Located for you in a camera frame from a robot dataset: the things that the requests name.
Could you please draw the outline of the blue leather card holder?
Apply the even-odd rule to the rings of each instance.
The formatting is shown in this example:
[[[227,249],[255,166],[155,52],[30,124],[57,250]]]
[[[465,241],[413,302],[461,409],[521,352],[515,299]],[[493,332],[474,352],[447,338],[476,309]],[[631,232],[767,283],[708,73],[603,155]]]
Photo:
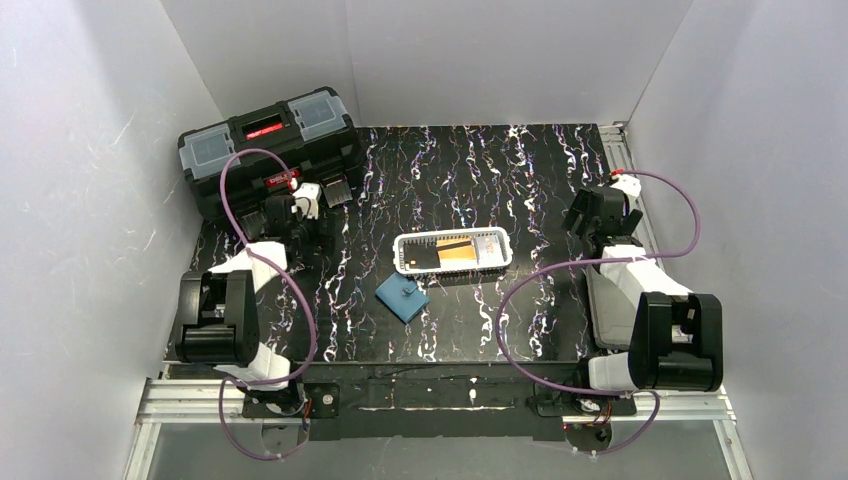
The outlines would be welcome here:
[[[404,324],[409,324],[429,304],[416,281],[393,273],[376,290],[376,297]]]

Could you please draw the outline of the white plastic basket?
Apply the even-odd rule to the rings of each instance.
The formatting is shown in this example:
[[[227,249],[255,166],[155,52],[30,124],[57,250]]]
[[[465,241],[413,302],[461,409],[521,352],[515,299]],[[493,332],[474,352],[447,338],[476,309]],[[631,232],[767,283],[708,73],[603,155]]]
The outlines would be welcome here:
[[[405,276],[502,270],[513,262],[508,233],[475,227],[406,233],[393,243],[393,265]]]

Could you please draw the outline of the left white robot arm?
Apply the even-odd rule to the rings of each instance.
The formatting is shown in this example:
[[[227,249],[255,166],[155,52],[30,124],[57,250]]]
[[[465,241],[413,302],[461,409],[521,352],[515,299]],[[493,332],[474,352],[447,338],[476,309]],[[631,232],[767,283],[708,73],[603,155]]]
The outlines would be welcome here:
[[[247,399],[281,416],[305,413],[310,404],[288,377],[290,361],[260,339],[256,294],[291,259],[319,246],[321,196],[319,185],[305,183],[268,197],[259,212],[239,219],[256,257],[242,250],[205,271],[186,272],[179,285],[171,331],[176,358],[234,377]]]

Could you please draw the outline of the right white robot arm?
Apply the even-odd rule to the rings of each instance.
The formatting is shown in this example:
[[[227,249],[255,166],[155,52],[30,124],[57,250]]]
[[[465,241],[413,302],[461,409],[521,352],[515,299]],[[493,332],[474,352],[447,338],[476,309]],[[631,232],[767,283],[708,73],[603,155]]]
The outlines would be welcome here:
[[[714,392],[723,381],[722,305],[672,279],[635,238],[642,213],[615,187],[584,187],[563,227],[587,249],[593,333],[609,354],[580,362],[577,387]]]

